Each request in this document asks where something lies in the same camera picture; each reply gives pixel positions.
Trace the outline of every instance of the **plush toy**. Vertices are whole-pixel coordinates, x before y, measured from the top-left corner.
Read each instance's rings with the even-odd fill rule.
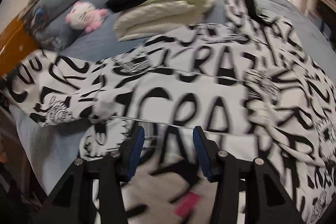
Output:
[[[99,29],[107,15],[107,9],[96,9],[90,2],[76,2],[71,12],[66,16],[65,22],[75,30],[85,29],[90,33]]]

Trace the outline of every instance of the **mattress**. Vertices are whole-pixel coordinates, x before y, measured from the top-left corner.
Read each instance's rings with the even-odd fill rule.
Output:
[[[336,74],[332,69],[336,63],[336,55],[319,30],[295,7],[286,0],[256,0],[258,6],[282,15],[292,22],[302,47],[326,72],[335,84]],[[207,18],[208,23],[224,23],[226,21],[223,0],[216,0],[216,7]],[[112,43],[110,38],[101,40],[94,47],[75,45],[64,51],[74,58],[98,61],[107,54],[114,56],[133,48],[136,42]],[[50,193],[58,179],[77,156],[80,138],[88,128],[88,121],[82,120],[61,126],[39,128],[26,114],[16,107],[10,108],[17,123],[20,140],[36,177],[46,193]]]

